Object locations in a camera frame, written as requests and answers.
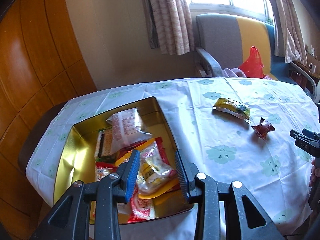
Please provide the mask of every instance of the metal tray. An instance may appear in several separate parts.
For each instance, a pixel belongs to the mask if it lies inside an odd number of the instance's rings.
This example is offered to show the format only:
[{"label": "metal tray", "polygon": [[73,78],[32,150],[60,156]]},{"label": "metal tray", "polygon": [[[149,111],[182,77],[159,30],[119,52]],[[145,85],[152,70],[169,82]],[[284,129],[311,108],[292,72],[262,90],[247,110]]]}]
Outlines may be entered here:
[{"label": "metal tray", "polygon": [[[148,132],[152,133],[154,137],[162,137],[163,146],[170,165],[175,168],[174,153],[177,150],[177,145],[169,125],[156,98],[145,98],[83,120],[71,128],[58,166],[53,193],[54,203],[57,202],[74,181],[82,180],[84,183],[94,182],[94,152],[99,130],[109,127],[106,119],[114,113],[135,107],[138,108],[139,115],[148,128]],[[193,206],[184,201],[180,190],[163,194],[154,198],[153,201],[157,218],[172,216],[190,210]],[[123,214],[119,214],[118,216],[119,224],[126,224],[129,216]],[[90,223],[94,224],[92,215]]]}]

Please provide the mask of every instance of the tablecloth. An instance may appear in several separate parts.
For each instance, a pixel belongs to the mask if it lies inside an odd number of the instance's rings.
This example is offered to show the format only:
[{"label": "tablecloth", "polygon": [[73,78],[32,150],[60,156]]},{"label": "tablecloth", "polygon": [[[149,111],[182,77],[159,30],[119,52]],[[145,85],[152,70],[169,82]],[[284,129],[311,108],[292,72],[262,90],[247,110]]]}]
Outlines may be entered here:
[{"label": "tablecloth", "polygon": [[[187,149],[188,160],[200,172],[224,183],[241,181],[283,234],[292,233],[310,215],[311,156],[294,145],[289,132],[301,132],[303,128],[319,132],[317,107],[297,85],[248,78],[141,83],[70,100],[49,125],[27,166],[27,178],[42,198],[52,205],[60,156],[75,123],[151,96],[159,101],[178,147]],[[223,97],[247,104],[254,125],[263,117],[276,130],[269,132],[264,141],[244,121],[212,112],[214,103]],[[154,239],[193,239],[195,217],[193,209],[129,226],[137,228],[130,234],[125,225],[121,227],[122,239],[153,239],[140,230],[154,234]],[[223,217],[221,222],[223,235]]]}]

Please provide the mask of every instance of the red plastic bag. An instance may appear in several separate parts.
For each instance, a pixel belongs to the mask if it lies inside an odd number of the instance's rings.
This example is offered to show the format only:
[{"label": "red plastic bag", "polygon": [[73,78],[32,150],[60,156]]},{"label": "red plastic bag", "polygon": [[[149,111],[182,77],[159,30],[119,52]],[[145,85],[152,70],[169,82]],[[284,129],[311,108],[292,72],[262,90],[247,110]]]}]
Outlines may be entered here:
[{"label": "red plastic bag", "polygon": [[263,64],[258,49],[254,46],[250,48],[250,56],[239,67],[248,78],[263,78]]}]

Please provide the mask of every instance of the curtain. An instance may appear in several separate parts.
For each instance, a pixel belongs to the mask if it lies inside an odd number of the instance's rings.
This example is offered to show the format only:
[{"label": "curtain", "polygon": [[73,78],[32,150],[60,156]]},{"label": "curtain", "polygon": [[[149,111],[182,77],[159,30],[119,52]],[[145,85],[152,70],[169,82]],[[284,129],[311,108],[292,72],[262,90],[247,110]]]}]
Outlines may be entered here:
[{"label": "curtain", "polygon": [[[162,54],[182,55],[194,50],[194,37],[189,5],[186,0],[145,0],[147,27],[152,38],[152,21],[156,27],[157,38]],[[150,47],[157,43],[153,36]]]},{"label": "curtain", "polygon": [[307,54],[292,0],[270,0],[275,20],[275,55],[307,64]]}]

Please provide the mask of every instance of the plastic wrapper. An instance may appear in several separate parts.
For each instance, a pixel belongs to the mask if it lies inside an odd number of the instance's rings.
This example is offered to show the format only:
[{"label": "plastic wrapper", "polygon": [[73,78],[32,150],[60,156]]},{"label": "plastic wrapper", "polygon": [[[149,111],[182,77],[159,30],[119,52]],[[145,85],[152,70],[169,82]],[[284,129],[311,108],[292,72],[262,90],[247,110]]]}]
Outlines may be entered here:
[{"label": "plastic wrapper", "polygon": [[219,98],[214,104],[213,110],[232,114],[250,124],[250,108],[243,103],[229,98]]},{"label": "plastic wrapper", "polygon": [[[161,137],[150,139],[136,149],[140,151],[140,168],[137,176],[140,198],[155,198],[179,183],[176,178],[177,172],[169,165]],[[116,161],[116,166],[128,161],[131,152]]]},{"label": "plastic wrapper", "polygon": [[108,120],[112,124],[111,154],[134,143],[152,138],[145,132],[145,126],[137,108],[113,114]]},{"label": "plastic wrapper", "polygon": [[114,162],[116,156],[111,153],[112,129],[99,131],[94,158],[97,162]]},{"label": "plastic wrapper", "polygon": [[251,127],[256,132],[256,134],[264,140],[267,138],[268,132],[273,132],[276,130],[271,123],[263,118],[261,118],[260,124]]},{"label": "plastic wrapper", "polygon": [[[108,176],[109,174],[116,172],[117,167],[109,164],[109,163],[103,163],[103,162],[96,162],[96,181],[102,180],[105,176]],[[129,204],[123,204],[118,203],[118,212],[122,214],[129,215],[131,213],[130,205]],[[96,214],[96,202],[93,202],[93,216],[95,217]]]},{"label": "plastic wrapper", "polygon": [[140,199],[138,197],[137,186],[130,198],[132,213],[128,219],[128,223],[145,221],[156,218],[155,208],[152,199]]}]

